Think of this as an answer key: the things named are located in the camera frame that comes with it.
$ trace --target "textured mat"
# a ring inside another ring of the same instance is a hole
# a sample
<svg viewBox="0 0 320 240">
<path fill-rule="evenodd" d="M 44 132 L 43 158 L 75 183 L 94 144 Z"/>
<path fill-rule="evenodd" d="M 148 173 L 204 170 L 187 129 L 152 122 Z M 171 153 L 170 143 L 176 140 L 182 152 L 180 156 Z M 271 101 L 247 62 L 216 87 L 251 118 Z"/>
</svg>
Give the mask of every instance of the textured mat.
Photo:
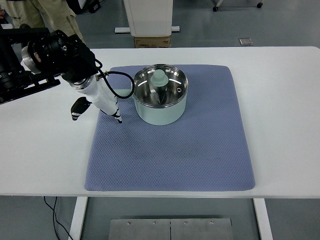
<svg viewBox="0 0 320 240">
<path fill-rule="evenodd" d="M 115 67 L 134 76 L 145 66 Z M 87 166 L 89 191 L 244 191 L 255 186 L 230 70 L 176 65 L 188 78 L 183 115 L 155 126 L 119 99 L 123 123 L 100 112 Z M 129 80 L 108 76 L 114 88 Z"/>
</svg>

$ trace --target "black cable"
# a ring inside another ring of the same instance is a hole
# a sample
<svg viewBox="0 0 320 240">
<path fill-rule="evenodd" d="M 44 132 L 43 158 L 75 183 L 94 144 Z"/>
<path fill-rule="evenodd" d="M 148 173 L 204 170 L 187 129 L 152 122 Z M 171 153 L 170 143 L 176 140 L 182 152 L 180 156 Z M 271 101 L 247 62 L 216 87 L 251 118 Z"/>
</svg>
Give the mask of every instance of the black cable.
<svg viewBox="0 0 320 240">
<path fill-rule="evenodd" d="M 105 84 L 108 86 L 108 88 L 111 90 L 111 92 L 116 96 L 118 97 L 119 99 L 128 99 L 132 96 L 132 94 L 134 94 L 135 92 L 135 81 L 134 79 L 127 73 L 125 72 L 121 72 L 121 71 L 108 71 L 106 74 L 109 75 L 109 74 L 119 74 L 119 75 L 124 75 L 126 77 L 128 77 L 131 82 L 132 82 L 132 89 L 131 89 L 131 92 L 127 95 L 127 96 L 121 96 L 119 94 L 117 94 L 114 89 L 111 87 L 111 85 L 109 84 L 109 82 L 107 81 L 107 78 L 105 76 L 105 74 L 101 71 L 101 69 L 98 69 L 99 73 L 102 75 L 104 81 L 105 81 Z"/>
<path fill-rule="evenodd" d="M 55 197 L 55 201 L 54 201 L 54 206 L 53 206 L 53 211 L 52 211 L 52 222 L 53 222 L 53 228 L 54 228 L 54 233 L 55 233 L 55 236 L 56 238 L 59 240 L 59 236 L 58 236 L 58 233 L 57 233 L 57 230 L 56 230 L 56 222 L 55 222 L 55 211 L 56 211 L 56 204 L 57 204 L 57 197 Z"/>
<path fill-rule="evenodd" d="M 50 206 L 47 201 L 46 201 L 46 196 L 43 197 L 45 204 L 52 210 L 53 212 L 53 227 L 54 227 L 54 233 L 56 235 L 56 237 L 58 238 L 58 240 L 60 240 L 60 238 L 58 237 L 57 231 L 56 231 L 56 226 L 55 226 L 55 221 L 63 227 L 63 229 L 65 230 L 65 232 L 68 234 L 68 236 L 71 238 L 71 240 L 73 240 L 73 238 L 70 236 L 68 230 L 65 228 L 65 226 L 63 226 L 58 220 L 57 220 L 57 214 L 56 214 L 56 203 L 57 203 L 57 199 L 58 197 L 55 197 L 55 202 L 54 202 L 54 206 Z"/>
<path fill-rule="evenodd" d="M 95 59 L 95 62 L 100 65 L 100 66 L 97 66 L 97 68 L 101 69 L 102 68 L 102 63 L 98 59 Z"/>
</svg>

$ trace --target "person's leg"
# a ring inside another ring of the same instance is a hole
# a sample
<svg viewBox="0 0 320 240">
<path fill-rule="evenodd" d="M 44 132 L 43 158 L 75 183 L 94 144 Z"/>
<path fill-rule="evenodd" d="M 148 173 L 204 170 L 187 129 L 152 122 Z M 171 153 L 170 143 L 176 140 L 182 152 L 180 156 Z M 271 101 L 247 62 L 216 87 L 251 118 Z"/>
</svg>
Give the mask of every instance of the person's leg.
<svg viewBox="0 0 320 240">
<path fill-rule="evenodd" d="M 0 0 L 0 5 L 12 18 L 16 28 L 19 28 L 22 24 L 28 24 L 31 28 L 45 28 L 41 14 L 31 0 Z"/>
<path fill-rule="evenodd" d="M 32 2 L 54 30 L 61 30 L 68 36 L 77 34 L 84 42 L 76 22 L 76 14 L 70 9 L 66 0 L 32 0 Z"/>
</svg>

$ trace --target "metal pot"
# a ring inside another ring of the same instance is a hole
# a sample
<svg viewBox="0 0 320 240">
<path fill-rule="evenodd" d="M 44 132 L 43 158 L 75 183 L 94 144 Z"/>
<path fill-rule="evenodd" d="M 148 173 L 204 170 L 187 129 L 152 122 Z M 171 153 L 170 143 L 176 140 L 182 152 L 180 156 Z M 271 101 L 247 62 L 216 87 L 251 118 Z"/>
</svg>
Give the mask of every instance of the metal pot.
<svg viewBox="0 0 320 240">
<path fill-rule="evenodd" d="M 167 125 L 182 116 L 186 108 L 188 80 L 180 69 L 155 64 L 141 69 L 133 80 L 135 108 L 145 122 Z"/>
</svg>

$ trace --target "white table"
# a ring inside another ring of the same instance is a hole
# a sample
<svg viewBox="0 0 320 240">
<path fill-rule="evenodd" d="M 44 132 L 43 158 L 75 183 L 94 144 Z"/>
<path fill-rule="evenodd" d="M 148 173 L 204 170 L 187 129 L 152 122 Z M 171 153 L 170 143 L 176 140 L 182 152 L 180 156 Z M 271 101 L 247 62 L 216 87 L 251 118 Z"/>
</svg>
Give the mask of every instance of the white table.
<svg viewBox="0 0 320 240">
<path fill-rule="evenodd" d="M 320 198 L 320 49 L 92 51 L 103 63 L 103 70 L 160 63 L 229 67 L 256 186 L 226 192 L 86 191 L 87 163 L 99 111 L 91 106 L 78 121 L 72 121 L 70 107 L 81 95 L 62 81 L 60 86 L 0 105 L 1 195 L 253 198 L 257 203 L 263 200 L 262 214 L 266 214 L 264 198 Z"/>
</svg>

